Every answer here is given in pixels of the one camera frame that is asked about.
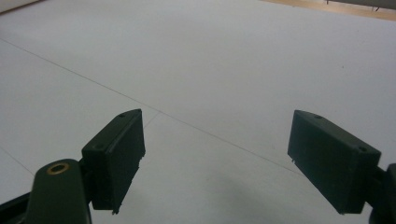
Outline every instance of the white floor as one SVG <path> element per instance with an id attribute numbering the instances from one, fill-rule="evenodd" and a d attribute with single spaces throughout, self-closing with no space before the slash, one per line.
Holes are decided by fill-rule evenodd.
<path id="1" fill-rule="evenodd" d="M 287 155 L 294 109 L 396 162 L 396 22 L 253 0 L 51 0 L 0 15 L 0 203 L 142 108 L 147 156 L 93 223 L 367 223 Z"/>

